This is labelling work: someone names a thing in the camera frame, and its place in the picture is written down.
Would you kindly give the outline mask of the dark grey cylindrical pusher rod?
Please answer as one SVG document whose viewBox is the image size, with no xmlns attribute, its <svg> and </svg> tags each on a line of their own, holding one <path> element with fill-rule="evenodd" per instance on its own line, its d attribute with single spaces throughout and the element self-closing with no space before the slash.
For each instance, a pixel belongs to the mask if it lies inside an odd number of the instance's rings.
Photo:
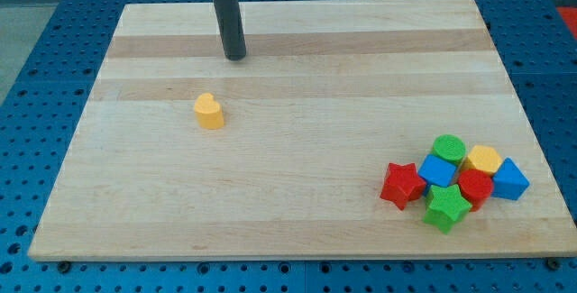
<svg viewBox="0 0 577 293">
<path fill-rule="evenodd" d="M 224 55 L 238 61 L 246 56 L 239 0 L 213 0 Z"/>
</svg>

